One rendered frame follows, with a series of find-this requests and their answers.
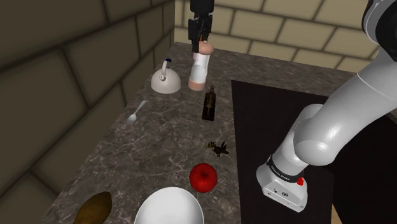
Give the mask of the white and peach pepper mill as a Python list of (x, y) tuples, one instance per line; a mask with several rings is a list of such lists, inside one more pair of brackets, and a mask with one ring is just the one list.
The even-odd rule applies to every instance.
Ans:
[(193, 65), (190, 73), (188, 86), (195, 91), (201, 91), (205, 87), (209, 59), (214, 51), (212, 44), (208, 41), (200, 41), (198, 53), (193, 54)]

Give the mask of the white kettle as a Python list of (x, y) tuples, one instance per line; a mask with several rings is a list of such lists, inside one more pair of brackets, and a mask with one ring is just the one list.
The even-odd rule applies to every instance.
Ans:
[(179, 75), (167, 65), (171, 61), (165, 59), (162, 68), (154, 72), (151, 78), (151, 88), (160, 94), (173, 94), (181, 88)]

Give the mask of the brown figure on dark base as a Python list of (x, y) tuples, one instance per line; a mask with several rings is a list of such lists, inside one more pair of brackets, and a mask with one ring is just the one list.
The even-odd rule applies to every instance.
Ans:
[(202, 110), (202, 119), (214, 121), (216, 107), (216, 94), (214, 86), (211, 85), (209, 91), (205, 94), (204, 105)]

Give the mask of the silver spoon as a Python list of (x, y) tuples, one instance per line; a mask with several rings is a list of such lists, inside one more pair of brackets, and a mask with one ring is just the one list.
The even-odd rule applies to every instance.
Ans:
[(146, 104), (146, 101), (143, 100), (141, 101), (140, 105), (137, 107), (137, 109), (132, 113), (128, 118), (127, 118), (127, 123), (133, 123), (137, 120), (137, 112)]

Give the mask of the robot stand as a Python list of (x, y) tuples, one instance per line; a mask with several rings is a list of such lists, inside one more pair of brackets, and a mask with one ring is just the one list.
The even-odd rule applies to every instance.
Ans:
[(383, 116), (364, 128), (330, 165), (305, 171), (308, 203), (297, 213), (268, 198), (257, 168), (282, 143), (301, 110), (325, 97), (232, 82), (242, 224), (397, 224), (397, 123)]

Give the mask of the yellow and black wasp toy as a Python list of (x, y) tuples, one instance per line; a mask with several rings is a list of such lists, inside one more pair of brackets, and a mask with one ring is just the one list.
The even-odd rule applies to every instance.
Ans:
[(210, 142), (206, 146), (207, 148), (212, 148), (213, 154), (216, 155), (218, 158), (221, 156), (221, 154), (229, 154), (229, 152), (226, 150), (227, 145), (223, 141), (221, 146), (217, 146), (215, 142)]

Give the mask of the red apple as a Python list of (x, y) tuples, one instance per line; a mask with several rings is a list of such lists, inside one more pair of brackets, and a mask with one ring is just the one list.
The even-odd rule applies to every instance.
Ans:
[(217, 172), (209, 164), (200, 163), (193, 167), (189, 175), (191, 187), (199, 193), (211, 191), (217, 184)]

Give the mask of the white bowl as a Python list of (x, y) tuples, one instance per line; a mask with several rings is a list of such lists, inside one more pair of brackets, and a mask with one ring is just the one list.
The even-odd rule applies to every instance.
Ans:
[(134, 224), (205, 224), (198, 200), (187, 190), (166, 187), (140, 206)]

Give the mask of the brown oval thing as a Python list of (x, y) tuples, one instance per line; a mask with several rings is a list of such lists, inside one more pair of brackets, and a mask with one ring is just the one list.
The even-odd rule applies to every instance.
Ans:
[(109, 192), (95, 194), (79, 208), (73, 224), (104, 224), (111, 210), (111, 194)]

